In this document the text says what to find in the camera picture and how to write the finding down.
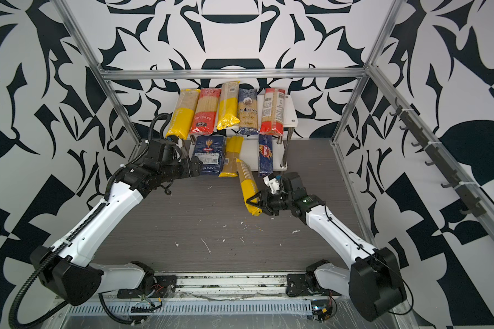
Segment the yellow Pastatime spaghetti pack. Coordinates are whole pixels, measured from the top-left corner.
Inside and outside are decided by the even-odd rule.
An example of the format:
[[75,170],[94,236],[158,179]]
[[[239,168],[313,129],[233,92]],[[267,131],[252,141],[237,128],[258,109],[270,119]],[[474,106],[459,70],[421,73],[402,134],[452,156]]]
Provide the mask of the yellow Pastatime spaghetti pack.
[[262,210],[248,203],[248,199],[259,192],[251,168],[241,159],[236,160],[236,165],[246,209],[252,216],[257,217],[262,213]]

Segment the dark blue pasta pack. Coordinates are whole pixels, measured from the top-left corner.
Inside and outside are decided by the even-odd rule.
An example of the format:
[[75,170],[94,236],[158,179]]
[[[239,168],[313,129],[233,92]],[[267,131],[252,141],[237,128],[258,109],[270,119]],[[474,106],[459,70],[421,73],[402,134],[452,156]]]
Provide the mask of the dark blue pasta pack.
[[273,173],[273,137],[259,135],[259,177]]

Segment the blue Barilla pasta pack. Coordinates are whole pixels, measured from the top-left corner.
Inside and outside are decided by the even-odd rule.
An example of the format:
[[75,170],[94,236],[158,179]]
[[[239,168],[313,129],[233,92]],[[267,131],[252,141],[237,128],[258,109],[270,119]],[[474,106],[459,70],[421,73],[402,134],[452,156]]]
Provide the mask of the blue Barilla pasta pack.
[[219,176],[224,166],[226,138],[222,135],[199,136],[193,156],[202,163],[201,175]]

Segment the yellow spaghetti pack underneath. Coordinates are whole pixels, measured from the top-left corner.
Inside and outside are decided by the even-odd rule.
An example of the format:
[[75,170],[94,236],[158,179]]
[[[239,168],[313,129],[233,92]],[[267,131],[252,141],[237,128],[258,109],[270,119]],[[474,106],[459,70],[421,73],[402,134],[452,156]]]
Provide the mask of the yellow spaghetti pack underneath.
[[187,140],[200,96],[200,89],[182,90],[168,126],[166,137]]

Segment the red yellow spaghetti pack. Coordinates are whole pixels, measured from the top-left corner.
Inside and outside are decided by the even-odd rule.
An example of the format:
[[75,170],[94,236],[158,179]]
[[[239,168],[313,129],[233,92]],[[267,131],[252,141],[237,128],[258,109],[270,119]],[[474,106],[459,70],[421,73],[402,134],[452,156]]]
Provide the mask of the red yellow spaghetti pack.
[[202,89],[193,117],[190,135],[207,136],[214,132],[221,89]]

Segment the small clear spaghetti pack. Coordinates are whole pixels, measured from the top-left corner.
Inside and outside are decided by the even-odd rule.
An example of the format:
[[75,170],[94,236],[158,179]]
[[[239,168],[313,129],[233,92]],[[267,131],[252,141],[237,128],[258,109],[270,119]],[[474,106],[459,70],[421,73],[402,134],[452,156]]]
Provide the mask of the small clear spaghetti pack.
[[234,136],[226,139],[224,164],[219,174],[221,178],[237,177],[237,160],[240,158],[244,137]]

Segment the red ended spaghetti pack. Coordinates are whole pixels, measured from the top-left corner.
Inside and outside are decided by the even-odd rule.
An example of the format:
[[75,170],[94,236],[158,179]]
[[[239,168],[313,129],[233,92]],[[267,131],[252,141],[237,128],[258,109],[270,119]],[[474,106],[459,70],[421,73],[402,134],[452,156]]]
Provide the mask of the red ended spaghetti pack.
[[260,134],[282,137],[284,135],[284,89],[266,89],[263,97]]

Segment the yellow brown spaghetti pack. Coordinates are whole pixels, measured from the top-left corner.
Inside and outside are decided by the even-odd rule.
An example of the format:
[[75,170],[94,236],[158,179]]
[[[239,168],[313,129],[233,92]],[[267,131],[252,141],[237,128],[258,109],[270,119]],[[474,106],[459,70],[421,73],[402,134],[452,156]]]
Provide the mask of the yellow brown spaghetti pack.
[[217,130],[225,130],[240,123],[238,118],[239,86],[239,81],[226,82],[222,85]]

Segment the blue yellow spaghetti pack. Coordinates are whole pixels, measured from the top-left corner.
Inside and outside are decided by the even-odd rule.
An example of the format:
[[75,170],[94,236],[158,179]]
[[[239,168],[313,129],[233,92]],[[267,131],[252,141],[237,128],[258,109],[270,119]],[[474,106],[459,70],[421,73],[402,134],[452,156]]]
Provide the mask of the blue yellow spaghetti pack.
[[239,89],[238,94],[238,133],[250,136],[258,134],[257,90]]

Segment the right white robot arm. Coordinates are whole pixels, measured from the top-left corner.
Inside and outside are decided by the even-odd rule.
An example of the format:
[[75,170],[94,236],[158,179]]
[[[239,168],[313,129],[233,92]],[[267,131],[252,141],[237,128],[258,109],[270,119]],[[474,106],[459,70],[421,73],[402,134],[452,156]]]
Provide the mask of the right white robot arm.
[[390,313],[407,300],[410,289],[402,278],[396,256],[387,248],[378,249],[344,225],[326,201],[307,192],[296,172],[281,177],[273,174],[256,184],[242,186],[246,205],[270,216],[290,211],[317,232],[344,261],[340,268],[319,261],[309,268],[313,283],[348,297],[355,309],[372,322]]

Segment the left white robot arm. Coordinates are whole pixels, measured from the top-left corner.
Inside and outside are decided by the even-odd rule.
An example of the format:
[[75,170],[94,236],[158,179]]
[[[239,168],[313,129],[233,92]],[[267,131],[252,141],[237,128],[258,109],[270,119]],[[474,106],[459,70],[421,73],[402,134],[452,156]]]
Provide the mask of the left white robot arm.
[[151,192],[163,189],[170,194],[175,180],[199,176],[202,166],[197,156],[186,155],[171,141],[146,143],[135,160],[110,177],[104,197],[79,224],[51,247],[32,253],[42,285],[73,306],[111,291],[151,294],[155,283],[151,267],[137,261],[99,265],[93,258],[119,222]]

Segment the white two-tier metal shelf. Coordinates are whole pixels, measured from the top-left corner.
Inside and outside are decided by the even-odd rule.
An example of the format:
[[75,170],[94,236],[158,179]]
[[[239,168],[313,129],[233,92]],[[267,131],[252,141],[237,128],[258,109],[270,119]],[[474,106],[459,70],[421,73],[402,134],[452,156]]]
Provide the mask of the white two-tier metal shelf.
[[[242,134],[238,133],[239,130],[239,124],[236,126],[229,127],[225,130],[217,130],[217,122],[218,122],[218,112],[215,118],[215,127],[214,127],[214,132],[208,136],[211,135],[222,135],[226,139],[228,137],[234,137],[234,136],[241,136],[244,137],[244,141],[242,144],[242,151],[240,153],[240,158],[243,160],[246,164],[249,165],[251,168],[251,171],[256,171],[259,173],[259,130],[261,127],[261,122],[262,122],[262,109],[263,109],[263,97],[262,96],[257,96],[257,111],[258,111],[258,134],[250,135],[250,136],[245,136]],[[285,95],[285,105],[284,105],[284,129],[288,127],[290,130],[293,130],[298,124],[298,119],[296,117],[294,107],[292,104],[292,100],[290,96]],[[193,154],[193,149],[196,144],[196,139],[199,136],[196,135],[190,135],[188,139],[194,138],[195,141],[192,145],[192,154]],[[282,171],[286,168],[286,161],[284,158],[285,155],[285,148],[283,145],[278,144],[278,140],[281,139],[282,137],[273,137],[273,172],[274,171]]]

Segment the black wall hook rail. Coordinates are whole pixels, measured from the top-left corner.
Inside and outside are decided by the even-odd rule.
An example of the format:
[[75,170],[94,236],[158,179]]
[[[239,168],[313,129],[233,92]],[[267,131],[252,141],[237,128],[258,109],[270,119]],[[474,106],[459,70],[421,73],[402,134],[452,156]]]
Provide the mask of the black wall hook rail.
[[391,113],[399,117],[403,126],[401,130],[409,131],[415,138],[412,146],[425,152],[429,160],[425,164],[435,166],[445,179],[441,184],[444,189],[453,189],[460,200],[465,204],[465,209],[460,209],[463,215],[473,215],[477,218],[486,215],[487,210],[482,204],[480,193],[476,192],[477,184],[461,172],[459,165],[455,163],[452,155],[444,144],[435,137],[425,123],[419,118],[412,108],[404,108],[398,99],[395,99],[395,110]]

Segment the aluminium frame of enclosure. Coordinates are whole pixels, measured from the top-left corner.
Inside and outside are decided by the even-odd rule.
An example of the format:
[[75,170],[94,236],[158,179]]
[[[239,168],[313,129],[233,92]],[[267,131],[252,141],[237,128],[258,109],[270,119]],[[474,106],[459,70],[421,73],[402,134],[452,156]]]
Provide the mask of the aluminium frame of enclosure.
[[[97,62],[93,53],[92,46],[89,45],[84,32],[81,30],[77,19],[73,15],[70,6],[66,1],[54,1],[56,12],[63,20],[64,26],[77,42],[80,51],[83,53],[87,64],[100,82],[101,87],[108,99],[115,106],[117,114],[123,120],[125,127],[132,130],[133,138],[138,138],[137,130],[133,126],[127,112],[124,110],[121,101],[116,96],[115,91],[110,86],[113,80],[141,80],[141,79],[224,79],[240,80],[242,78],[357,78],[359,80],[347,108],[355,108],[357,98],[361,96],[366,83],[373,80],[378,89],[384,93],[388,102],[395,108],[395,99],[404,108],[411,108],[408,101],[401,93],[395,89],[384,72],[377,66],[379,52],[386,43],[387,38],[391,35],[395,27],[395,22],[402,10],[403,1],[392,2],[388,9],[385,21],[381,26],[377,40],[372,47],[372,52],[368,61],[361,68],[343,68],[343,69],[190,69],[190,70],[131,70],[131,71],[110,71],[104,70]],[[480,193],[482,204],[487,210],[487,214],[478,219],[482,227],[494,241],[494,203],[489,196],[482,191],[477,184],[476,192]]]

